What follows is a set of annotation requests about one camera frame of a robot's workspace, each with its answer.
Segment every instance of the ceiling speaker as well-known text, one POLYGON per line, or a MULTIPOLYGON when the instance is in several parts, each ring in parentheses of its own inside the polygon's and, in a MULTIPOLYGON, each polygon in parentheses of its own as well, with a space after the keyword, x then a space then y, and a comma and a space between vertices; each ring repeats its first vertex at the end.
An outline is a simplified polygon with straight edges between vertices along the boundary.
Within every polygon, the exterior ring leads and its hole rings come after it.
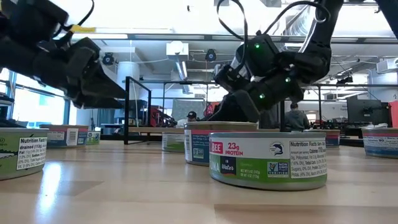
POLYGON ((207 62, 214 62, 217 59, 217 55, 214 49, 208 49, 207 54, 205 56, 205 60, 207 62))
POLYGON ((105 53, 105 56, 102 58, 102 63, 104 65, 113 65, 114 61, 115 59, 113 57, 113 53, 111 52, 105 53))

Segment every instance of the barcode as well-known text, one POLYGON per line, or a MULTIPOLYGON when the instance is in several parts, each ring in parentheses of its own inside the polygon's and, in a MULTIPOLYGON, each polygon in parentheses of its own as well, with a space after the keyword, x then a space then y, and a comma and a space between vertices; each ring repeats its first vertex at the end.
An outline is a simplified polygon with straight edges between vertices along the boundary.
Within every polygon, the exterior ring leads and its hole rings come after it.
POLYGON ((167 136, 166 135, 162 136, 162 147, 163 148, 167 147, 167 136))
POLYGON ((69 132, 69 141, 76 141, 77 132, 69 132))
POLYGON ((191 160, 191 135, 186 134, 185 135, 185 160, 190 161, 191 160))

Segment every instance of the computer monitor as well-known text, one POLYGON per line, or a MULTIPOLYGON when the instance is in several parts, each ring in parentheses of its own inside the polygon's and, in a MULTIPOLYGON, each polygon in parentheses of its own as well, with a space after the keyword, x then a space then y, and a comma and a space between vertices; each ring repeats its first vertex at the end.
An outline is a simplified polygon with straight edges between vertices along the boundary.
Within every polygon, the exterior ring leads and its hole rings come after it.
POLYGON ((348 122, 370 122, 374 125, 383 123, 380 100, 347 99, 348 122))

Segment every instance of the tuna can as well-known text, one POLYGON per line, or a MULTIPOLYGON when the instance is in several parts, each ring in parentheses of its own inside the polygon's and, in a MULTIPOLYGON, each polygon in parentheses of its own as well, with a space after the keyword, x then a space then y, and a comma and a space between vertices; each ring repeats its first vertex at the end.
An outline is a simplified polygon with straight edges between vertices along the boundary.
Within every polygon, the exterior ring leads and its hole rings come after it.
POLYGON ((256 123, 199 121, 185 123, 185 161, 189 164, 209 165, 209 134, 233 131, 255 131, 256 123))
POLYGON ((88 126, 41 124, 48 128, 48 147, 84 147, 87 142, 88 126))
POLYGON ((0 180, 40 172, 48 129, 0 128, 0 180))
POLYGON ((326 148, 340 147, 340 130, 337 129, 310 129, 304 132, 311 133, 325 133, 326 134, 326 148))
POLYGON ((184 134, 162 133, 162 150, 165 152, 184 153, 184 134))
POLYGON ((88 131, 87 132, 87 146, 99 145, 101 139, 101 131, 88 131))
POLYGON ((310 190, 326 183, 325 133, 211 133, 210 175, 264 190, 310 190))
POLYGON ((362 134, 366 155, 398 159, 398 128, 363 128, 362 134))

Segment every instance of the black cable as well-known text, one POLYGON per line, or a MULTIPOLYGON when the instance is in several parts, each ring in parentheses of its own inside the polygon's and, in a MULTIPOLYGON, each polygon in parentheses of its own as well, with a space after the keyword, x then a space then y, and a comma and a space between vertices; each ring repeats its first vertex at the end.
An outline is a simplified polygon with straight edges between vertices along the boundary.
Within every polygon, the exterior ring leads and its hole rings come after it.
POLYGON ((282 18, 282 16, 291 8, 293 8, 294 6, 298 6, 298 5, 309 5, 309 6, 313 6, 319 10, 321 10, 325 16, 325 20, 324 22, 328 21, 330 19, 330 12, 328 11, 327 8, 325 8, 324 6, 322 6, 319 3, 316 2, 311 2, 311 1, 297 1, 297 2, 293 2, 290 3, 286 8, 284 8, 284 10, 282 10, 282 12, 279 13, 279 15, 275 18, 275 20, 268 26, 268 28, 266 29, 266 31, 263 34, 268 33, 271 28, 279 21, 280 18, 282 18))
MULTIPOLYGON (((95 7, 94 0, 91 0, 91 9, 90 9, 90 10, 88 11, 88 13, 84 16, 84 18, 82 18, 81 21, 77 24, 78 26, 81 26, 81 25, 83 25, 84 22, 86 22, 86 20, 87 20, 87 19, 91 16, 91 14, 93 13, 94 7, 95 7)), ((56 31, 56 33, 54 33, 53 37, 58 36, 58 35, 61 33, 62 30, 65 30, 65 31, 67 31, 67 32, 69 33, 69 32, 70 32, 70 29, 71 29, 72 27, 73 27, 73 25, 65 26, 65 25, 63 25, 63 24, 60 24, 60 28, 58 29, 58 31, 56 31)))
POLYGON ((218 4, 217 4, 217 8, 216 8, 217 15, 218 15, 218 20, 219 20, 220 24, 221 24, 230 34, 232 34, 234 37, 238 38, 239 40, 243 40, 243 56, 242 56, 241 61, 239 62, 239 65, 235 68, 235 69, 239 72, 239 71, 243 68, 244 63, 245 63, 245 61, 246 61, 246 47, 247 47, 248 42, 249 42, 248 22, 247 22, 247 20, 246 20, 246 15, 245 15, 245 13, 244 13, 243 6, 242 6, 242 4, 239 2, 239 0, 231 0, 232 2, 234 2, 235 4, 238 5, 238 7, 241 9, 241 12, 242 12, 242 14, 243 14, 243 32, 244 32, 243 37, 241 37, 240 35, 236 34, 234 31, 232 31, 232 29, 230 29, 230 28, 223 22, 223 20, 220 18, 220 15, 219 15, 220 6, 221 6, 221 3, 223 3, 223 1, 225 1, 225 0, 219 0, 219 1, 218 1, 218 4))

